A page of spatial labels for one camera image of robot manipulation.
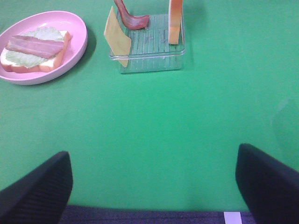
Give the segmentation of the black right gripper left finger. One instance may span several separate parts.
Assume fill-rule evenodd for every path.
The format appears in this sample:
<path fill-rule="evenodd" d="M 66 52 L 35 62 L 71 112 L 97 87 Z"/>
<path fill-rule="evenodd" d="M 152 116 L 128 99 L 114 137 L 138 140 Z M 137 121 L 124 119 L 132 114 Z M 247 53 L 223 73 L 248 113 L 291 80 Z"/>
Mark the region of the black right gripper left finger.
<path fill-rule="evenodd" d="M 0 192 L 2 224 L 57 224 L 73 187 L 70 155 L 61 151 Z"/>

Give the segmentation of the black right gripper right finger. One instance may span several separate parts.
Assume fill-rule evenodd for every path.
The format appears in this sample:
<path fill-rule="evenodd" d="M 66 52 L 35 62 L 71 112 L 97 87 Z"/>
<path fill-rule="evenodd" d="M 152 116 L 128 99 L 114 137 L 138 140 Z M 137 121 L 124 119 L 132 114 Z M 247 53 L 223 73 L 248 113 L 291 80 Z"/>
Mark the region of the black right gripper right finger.
<path fill-rule="evenodd" d="M 235 168 L 238 189 L 258 224 L 299 222 L 299 173 L 261 149 L 242 143 Z"/>

